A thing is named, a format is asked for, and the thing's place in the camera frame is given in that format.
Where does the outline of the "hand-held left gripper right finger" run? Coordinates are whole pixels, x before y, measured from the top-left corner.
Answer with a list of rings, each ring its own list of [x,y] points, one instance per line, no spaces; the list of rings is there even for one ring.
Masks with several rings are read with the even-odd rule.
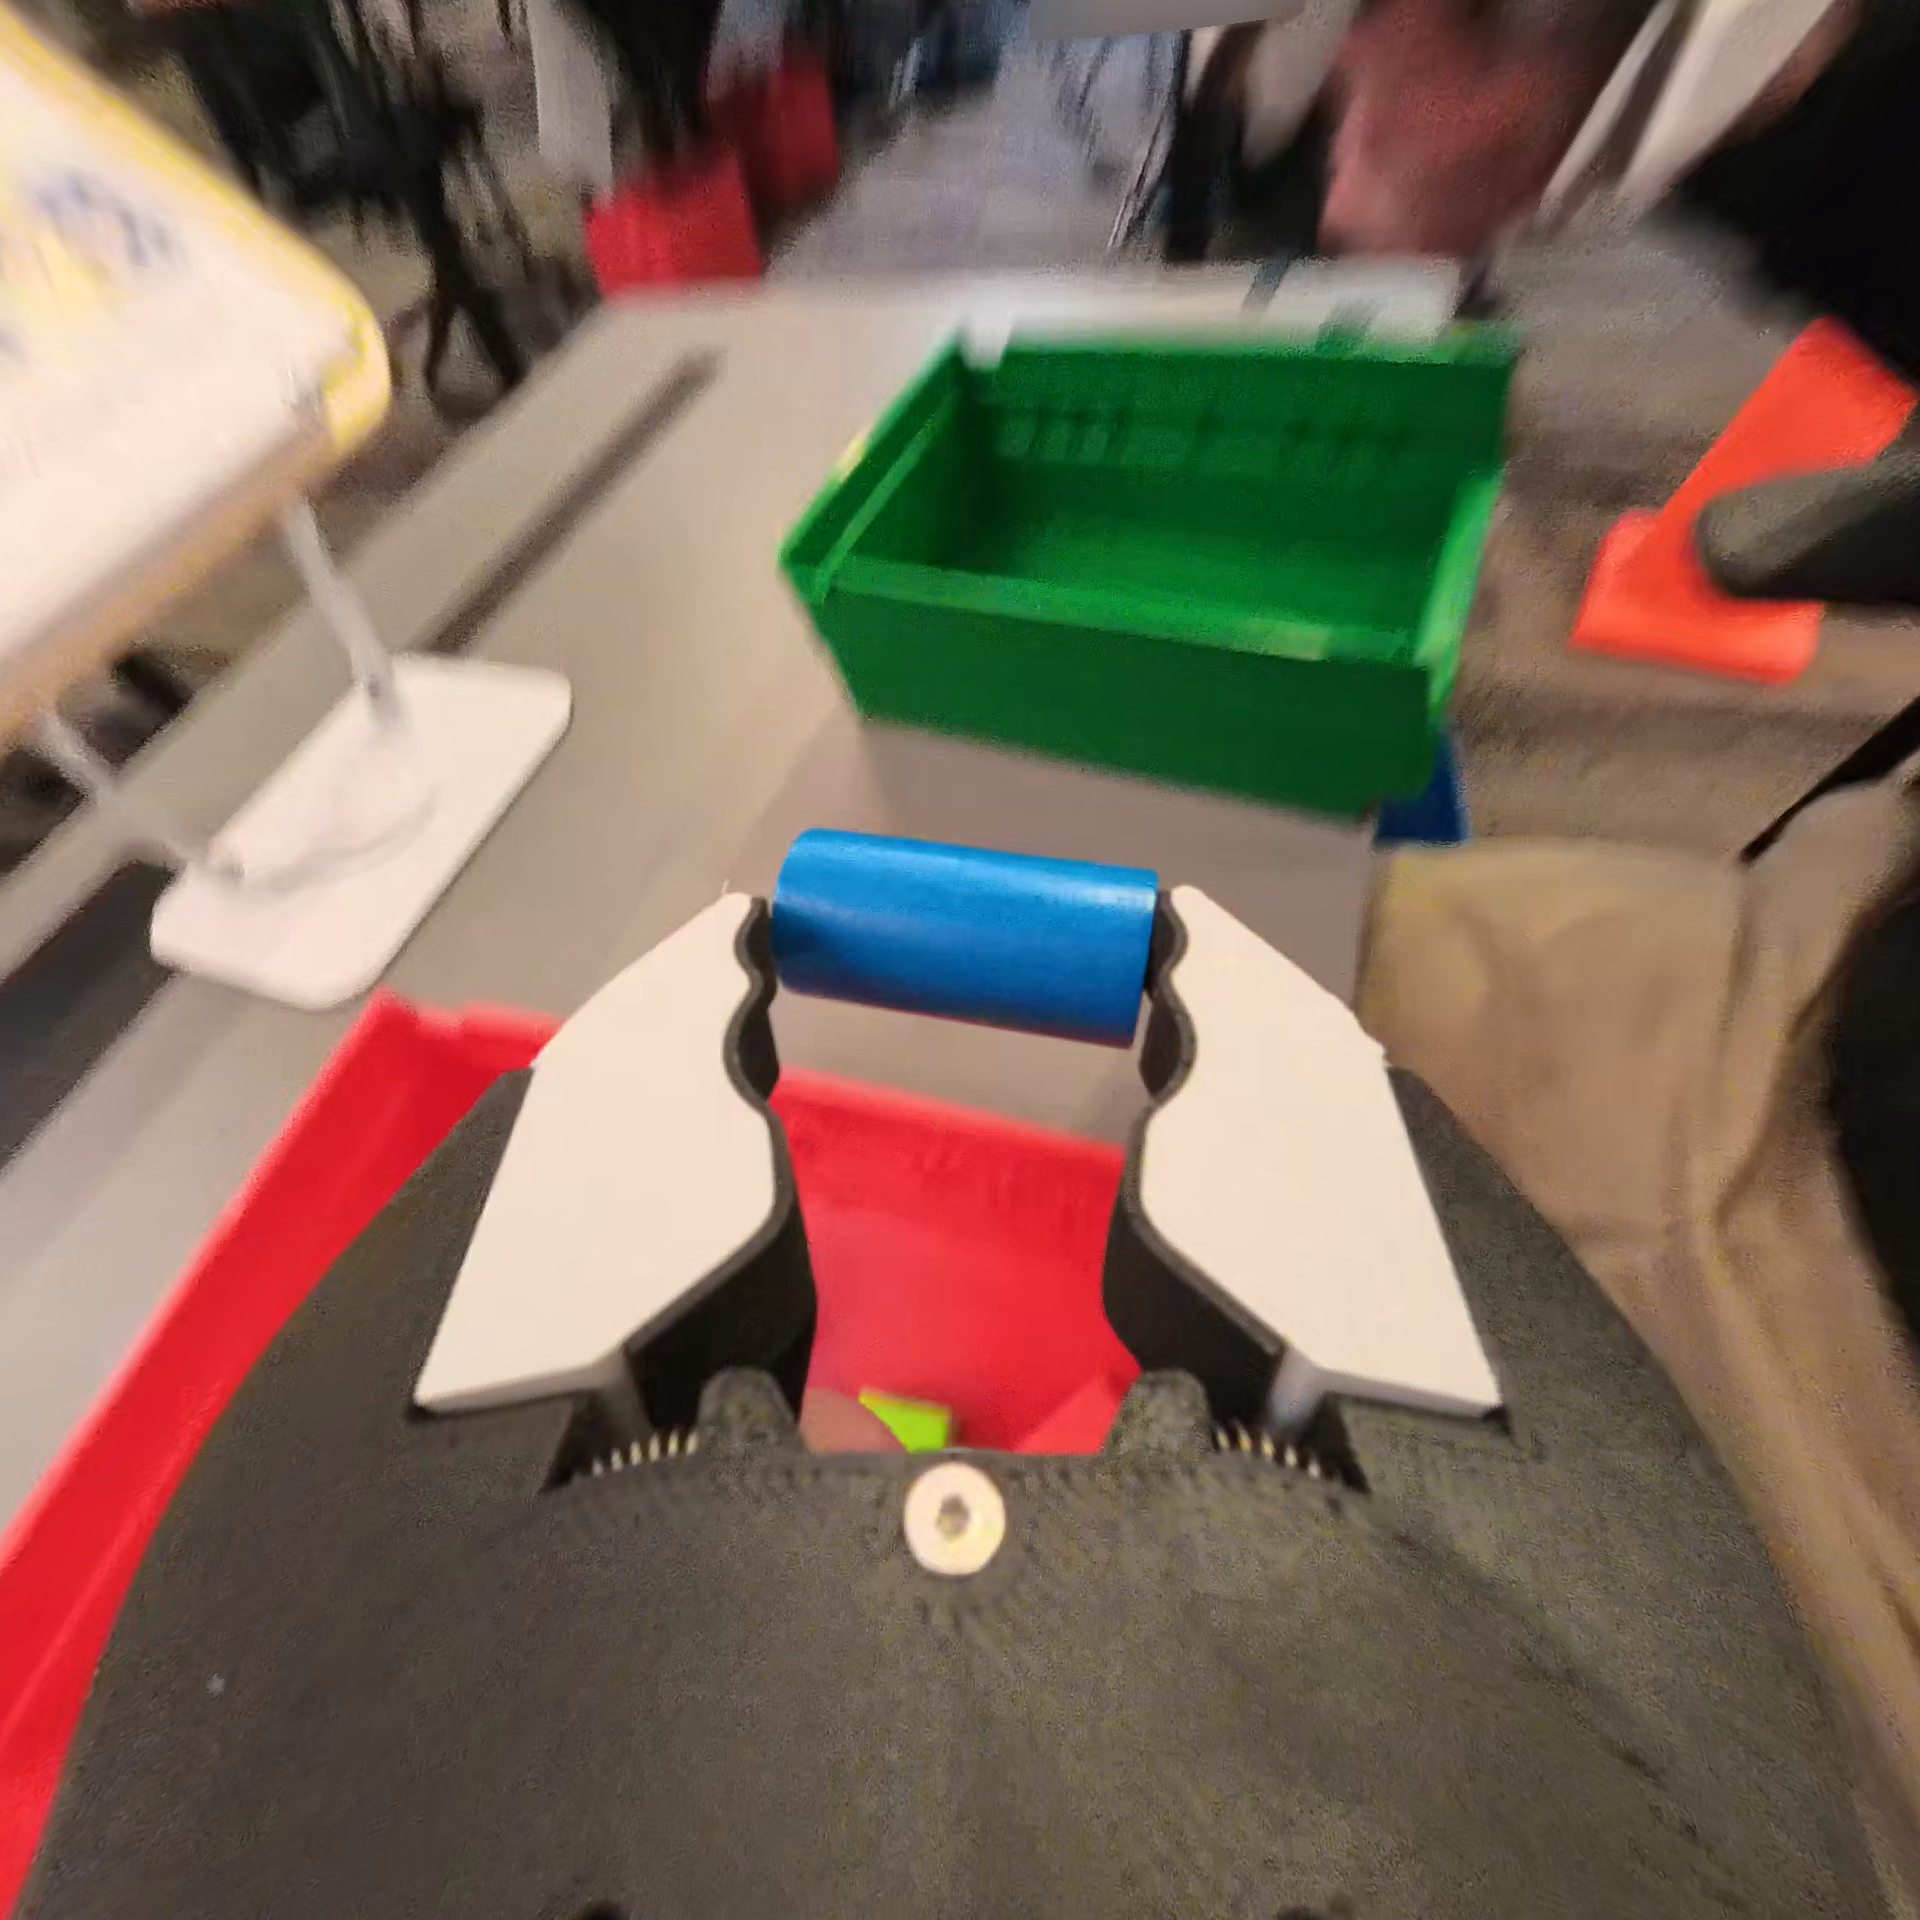
[[[1215,1429],[1283,1454],[1346,1400],[1495,1417],[1495,1357],[1349,1003],[1172,885],[1144,1006],[1106,1249],[1106,1319],[1139,1369],[1189,1375]]]

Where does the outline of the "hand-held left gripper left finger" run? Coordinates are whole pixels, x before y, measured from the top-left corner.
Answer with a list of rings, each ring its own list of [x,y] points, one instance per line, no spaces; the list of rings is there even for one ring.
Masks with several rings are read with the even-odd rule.
[[[413,1385],[557,1408],[557,1478],[696,1456],[711,1379],[797,1429],[818,1328],[780,1080],[773,910],[720,893],[540,1049]]]

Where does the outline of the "red plastic bin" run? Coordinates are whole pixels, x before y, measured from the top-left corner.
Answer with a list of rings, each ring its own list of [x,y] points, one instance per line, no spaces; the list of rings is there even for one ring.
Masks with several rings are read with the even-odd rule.
[[[331,1259],[551,1015],[378,991],[235,1185],[3,1544],[3,1897],[17,1904],[112,1621],[209,1431]],[[1090,1451],[1137,1377],[1100,1302],[1121,1150],[784,1066],[820,1323],[812,1385],[951,1437]]]

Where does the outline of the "blue wooden cylinder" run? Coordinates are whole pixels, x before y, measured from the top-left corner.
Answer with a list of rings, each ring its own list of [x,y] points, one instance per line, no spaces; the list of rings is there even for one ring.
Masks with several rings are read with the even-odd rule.
[[[1153,870],[802,832],[773,895],[784,990],[1128,1049],[1161,901]]]

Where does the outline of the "green plastic bin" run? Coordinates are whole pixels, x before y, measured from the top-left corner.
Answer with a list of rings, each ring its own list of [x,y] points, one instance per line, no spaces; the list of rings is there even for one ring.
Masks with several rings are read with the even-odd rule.
[[[1512,327],[954,335],[780,565],[874,721],[1359,818],[1450,738]]]

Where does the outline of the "person's beige trousers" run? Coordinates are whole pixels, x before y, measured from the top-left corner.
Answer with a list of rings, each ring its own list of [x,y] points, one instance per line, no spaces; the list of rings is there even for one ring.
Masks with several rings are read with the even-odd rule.
[[[1915,1882],[1915,755],[1757,856],[1384,859],[1360,1022],[1683,1390]]]

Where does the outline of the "small blue item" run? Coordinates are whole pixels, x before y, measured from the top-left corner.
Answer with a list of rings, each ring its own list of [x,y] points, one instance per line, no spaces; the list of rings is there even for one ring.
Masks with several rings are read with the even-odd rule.
[[[1473,840],[1473,808],[1461,774],[1457,736],[1443,734],[1425,787],[1380,803],[1375,846],[1459,847]]]

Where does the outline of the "white document stand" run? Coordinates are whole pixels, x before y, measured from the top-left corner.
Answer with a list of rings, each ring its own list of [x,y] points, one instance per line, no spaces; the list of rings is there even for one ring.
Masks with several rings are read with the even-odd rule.
[[[571,686],[547,666],[395,655],[307,498],[279,542],[351,687],[221,829],[194,837],[135,799],[52,710],[32,742],[172,870],[151,912],[159,966],[325,1011],[378,985],[543,769]]]

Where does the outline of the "orange floor mat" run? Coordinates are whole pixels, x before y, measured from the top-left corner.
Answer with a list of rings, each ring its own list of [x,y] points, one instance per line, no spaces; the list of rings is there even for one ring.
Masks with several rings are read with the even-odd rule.
[[[1811,321],[1681,488],[1625,511],[1600,542],[1569,643],[1577,653],[1785,686],[1813,657],[1826,606],[1864,599],[1843,561],[1867,542],[1915,425],[1915,389],[1836,319]]]

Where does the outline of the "red storage bin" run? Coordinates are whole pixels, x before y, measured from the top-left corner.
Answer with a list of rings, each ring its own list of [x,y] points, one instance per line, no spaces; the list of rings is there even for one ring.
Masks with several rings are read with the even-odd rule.
[[[583,246],[603,299],[763,277],[753,195],[732,145],[617,182],[588,206]]]

